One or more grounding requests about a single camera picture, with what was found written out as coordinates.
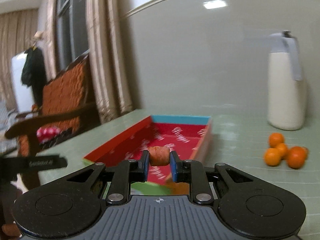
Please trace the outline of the orange carrot chunk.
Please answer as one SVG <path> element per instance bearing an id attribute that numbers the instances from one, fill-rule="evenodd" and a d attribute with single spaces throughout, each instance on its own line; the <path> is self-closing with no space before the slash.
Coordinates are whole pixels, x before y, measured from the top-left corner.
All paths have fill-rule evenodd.
<path id="1" fill-rule="evenodd" d="M 170 163 L 170 150 L 164 146 L 148 148 L 151 166 L 167 166 Z"/>

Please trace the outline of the small orange mandarin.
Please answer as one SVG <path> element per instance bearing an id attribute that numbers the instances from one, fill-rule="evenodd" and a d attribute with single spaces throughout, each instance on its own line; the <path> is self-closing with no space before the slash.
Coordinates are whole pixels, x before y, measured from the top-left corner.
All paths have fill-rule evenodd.
<path id="1" fill-rule="evenodd" d="M 272 133 L 268 137 L 268 144 L 271 148 L 275 148 L 277 145 L 285 142 L 285 138 L 281 133 Z"/>
<path id="2" fill-rule="evenodd" d="M 279 151 L 281 158 L 286 159 L 289 149 L 285 143 L 279 143 L 276 146 L 276 149 Z"/>
<path id="3" fill-rule="evenodd" d="M 264 162 L 268 166 L 278 166 L 281 159 L 281 152 L 276 148 L 268 148 L 264 154 Z"/>

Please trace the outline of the large orange mandarin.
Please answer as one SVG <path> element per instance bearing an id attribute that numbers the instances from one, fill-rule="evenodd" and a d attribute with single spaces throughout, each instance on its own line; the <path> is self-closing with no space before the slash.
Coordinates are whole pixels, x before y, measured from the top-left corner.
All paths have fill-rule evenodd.
<path id="1" fill-rule="evenodd" d="M 286 157 L 288 167 L 293 169 L 303 167 L 308 157 L 308 152 L 309 151 L 306 147 L 294 146 L 290 148 Z"/>

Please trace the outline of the red patterned cloth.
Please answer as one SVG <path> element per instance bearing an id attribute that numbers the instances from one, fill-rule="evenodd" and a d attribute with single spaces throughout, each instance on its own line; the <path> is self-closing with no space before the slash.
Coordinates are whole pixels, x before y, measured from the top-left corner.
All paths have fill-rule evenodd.
<path id="1" fill-rule="evenodd" d="M 58 136 L 61 133 L 61 129 L 58 127 L 46 127 L 39 128 L 36 132 L 37 139 L 40 144 L 48 142 Z"/>

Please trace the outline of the red cardboard box tray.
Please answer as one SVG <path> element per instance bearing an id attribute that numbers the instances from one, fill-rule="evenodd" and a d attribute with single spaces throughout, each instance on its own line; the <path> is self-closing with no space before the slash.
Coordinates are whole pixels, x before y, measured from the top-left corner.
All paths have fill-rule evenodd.
<path id="1" fill-rule="evenodd" d="M 164 146 L 176 151 L 180 159 L 203 162 L 212 139 L 212 119 L 209 116 L 150 115 L 105 141 L 84 156 L 84 163 L 104 163 L 111 167 L 127 159 L 139 159 L 143 150 Z M 149 168 L 145 183 L 131 185 L 132 194 L 188 194 L 189 185 L 174 183 L 169 166 Z"/>

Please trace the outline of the white refrigerator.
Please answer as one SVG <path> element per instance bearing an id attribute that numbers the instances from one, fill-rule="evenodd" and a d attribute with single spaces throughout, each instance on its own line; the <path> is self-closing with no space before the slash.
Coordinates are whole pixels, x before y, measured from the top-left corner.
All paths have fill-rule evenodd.
<path id="1" fill-rule="evenodd" d="M 11 59 L 12 90 L 14 91 L 18 113 L 31 111 L 32 105 L 34 104 L 32 88 L 27 87 L 21 81 L 26 58 L 27 54 L 22 52 Z"/>

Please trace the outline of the dark jacket on hanger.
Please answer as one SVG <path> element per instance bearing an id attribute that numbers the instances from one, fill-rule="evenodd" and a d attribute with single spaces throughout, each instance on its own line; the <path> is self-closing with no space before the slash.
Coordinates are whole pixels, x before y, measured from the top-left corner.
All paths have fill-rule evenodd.
<path id="1" fill-rule="evenodd" d="M 21 82 L 33 91 L 34 101 L 38 107 L 43 104 L 43 88 L 47 83 L 46 69 L 42 50 L 36 46 L 24 52 L 27 57 L 22 69 Z"/>

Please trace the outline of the white jug with grey lid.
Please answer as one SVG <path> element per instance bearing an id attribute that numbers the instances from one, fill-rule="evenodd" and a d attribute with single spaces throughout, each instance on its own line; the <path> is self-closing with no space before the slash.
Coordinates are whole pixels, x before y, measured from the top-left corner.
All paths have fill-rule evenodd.
<path id="1" fill-rule="evenodd" d="M 307 89 L 299 45 L 291 31 L 270 35 L 267 120 L 273 127 L 295 131 L 303 127 Z"/>

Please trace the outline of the beige curtain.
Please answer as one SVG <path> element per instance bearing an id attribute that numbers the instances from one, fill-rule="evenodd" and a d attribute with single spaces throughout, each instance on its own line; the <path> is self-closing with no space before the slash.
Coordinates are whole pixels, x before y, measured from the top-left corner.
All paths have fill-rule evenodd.
<path id="1" fill-rule="evenodd" d="M 86 0 L 89 60 L 101 123 L 133 110 L 117 0 Z"/>

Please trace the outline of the straw hat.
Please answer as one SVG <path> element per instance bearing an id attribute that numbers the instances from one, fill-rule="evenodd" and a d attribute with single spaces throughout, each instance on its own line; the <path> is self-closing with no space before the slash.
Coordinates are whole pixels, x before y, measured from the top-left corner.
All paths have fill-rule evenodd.
<path id="1" fill-rule="evenodd" d="M 33 36 L 33 41 L 37 42 L 44 39 L 44 31 L 37 31 Z"/>

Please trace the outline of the window with dark frame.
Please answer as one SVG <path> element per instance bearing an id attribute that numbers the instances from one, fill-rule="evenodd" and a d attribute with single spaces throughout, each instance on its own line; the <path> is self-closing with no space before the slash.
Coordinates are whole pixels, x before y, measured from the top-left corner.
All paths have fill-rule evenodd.
<path id="1" fill-rule="evenodd" d="M 56 0 L 57 69 L 65 69 L 89 50 L 86 0 Z"/>

